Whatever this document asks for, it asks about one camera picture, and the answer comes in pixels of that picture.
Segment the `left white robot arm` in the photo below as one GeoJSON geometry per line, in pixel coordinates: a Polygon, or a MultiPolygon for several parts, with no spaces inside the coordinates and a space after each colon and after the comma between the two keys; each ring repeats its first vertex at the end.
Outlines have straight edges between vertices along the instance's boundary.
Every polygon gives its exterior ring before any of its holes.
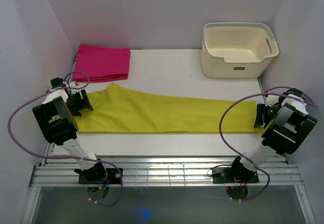
{"type": "Polygon", "coordinates": [[[108,178],[107,170],[102,163],[96,162],[96,154],[86,150],[77,139],[75,117],[81,116],[83,110],[93,111],[86,91],[67,89],[68,82],[59,77],[51,80],[51,86],[46,99],[32,109],[45,139],[77,157],[80,168],[75,171],[80,176],[90,182],[105,182],[108,178]]]}

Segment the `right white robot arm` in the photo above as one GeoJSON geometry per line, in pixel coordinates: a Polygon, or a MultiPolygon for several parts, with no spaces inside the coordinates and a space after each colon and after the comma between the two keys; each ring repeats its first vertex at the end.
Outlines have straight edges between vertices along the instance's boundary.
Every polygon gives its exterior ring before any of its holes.
{"type": "Polygon", "coordinates": [[[306,95],[287,88],[282,96],[267,96],[257,104],[254,128],[263,127],[262,142],[246,157],[238,156],[228,170],[233,182],[248,182],[268,159],[293,154],[317,124],[306,110],[306,95]]]}

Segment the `yellow-green trousers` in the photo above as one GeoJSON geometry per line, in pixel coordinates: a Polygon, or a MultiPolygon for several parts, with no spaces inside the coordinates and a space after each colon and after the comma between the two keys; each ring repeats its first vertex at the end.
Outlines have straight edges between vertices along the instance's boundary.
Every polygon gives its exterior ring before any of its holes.
{"type": "Polygon", "coordinates": [[[93,111],[75,117],[82,133],[116,134],[239,134],[254,128],[256,102],[154,95],[111,83],[88,94],[93,111]]]}

